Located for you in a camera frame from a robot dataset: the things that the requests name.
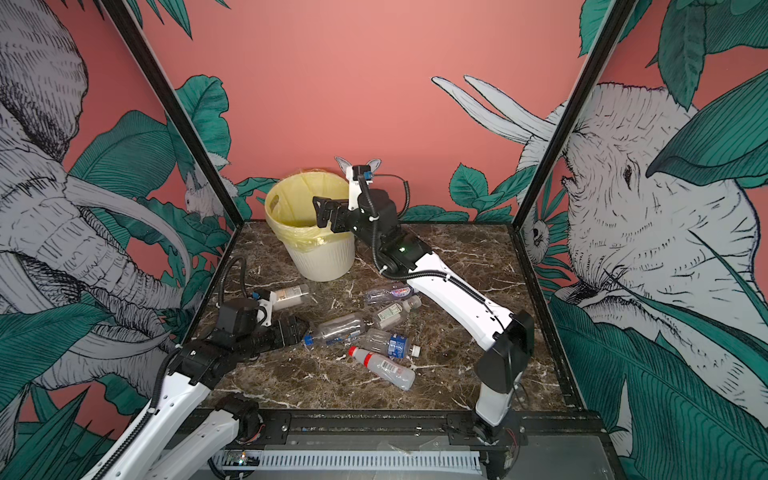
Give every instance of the brown marble surface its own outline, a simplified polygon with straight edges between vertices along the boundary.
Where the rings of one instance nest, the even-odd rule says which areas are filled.
[[[505,226],[406,225],[419,235],[464,280],[512,311],[533,306]],[[234,255],[248,260],[249,288],[279,289],[308,283],[313,301],[295,307],[293,313],[311,325],[365,311],[362,293],[386,284],[371,266],[370,252],[357,241],[357,259],[338,280],[316,283],[304,279],[282,243],[264,222],[247,224],[237,239]],[[226,291],[236,295],[239,267],[230,272]],[[206,399],[212,406],[228,392],[242,392],[258,399],[265,408],[291,409],[473,409],[480,382],[472,368],[482,349],[466,330],[426,296],[393,331],[422,347],[421,356],[401,363],[416,371],[408,392],[385,382],[353,359],[346,345],[307,349],[302,345],[263,354],[257,361],[242,363],[219,383]],[[216,321],[216,296],[206,307],[194,335],[205,334]],[[535,352],[523,377],[528,398],[516,409],[565,410],[552,360],[536,319]]]

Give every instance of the white trash bin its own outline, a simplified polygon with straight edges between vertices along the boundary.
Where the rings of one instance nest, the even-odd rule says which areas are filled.
[[[338,175],[312,170],[278,182],[264,201],[266,222],[309,280],[329,282],[355,261],[355,237],[318,228],[312,197],[347,198],[349,185]]]

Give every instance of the pink wall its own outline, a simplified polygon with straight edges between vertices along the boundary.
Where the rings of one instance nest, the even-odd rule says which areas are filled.
[[[515,172],[522,147],[479,127],[430,78],[465,85],[470,74],[546,116],[584,60],[579,2],[227,4],[187,2],[192,39],[166,12],[165,24],[142,12],[175,88],[198,74],[222,80],[232,136],[222,174],[234,183],[335,170],[335,155],[381,157],[384,172],[410,180],[412,204],[469,211],[449,196],[457,166],[482,171],[492,189]]]

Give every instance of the barcode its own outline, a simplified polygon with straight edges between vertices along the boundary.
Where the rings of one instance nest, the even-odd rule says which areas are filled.
[[[400,370],[400,367],[390,362],[382,362],[382,368],[384,369],[385,372],[390,372],[390,373],[397,373],[397,371]]]

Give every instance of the elephant eye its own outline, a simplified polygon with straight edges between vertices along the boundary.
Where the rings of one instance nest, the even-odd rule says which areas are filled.
[[[627,182],[627,188],[630,190],[632,189],[632,186],[630,185],[630,181],[632,180],[632,167],[627,165],[627,168],[624,169],[624,181]]]

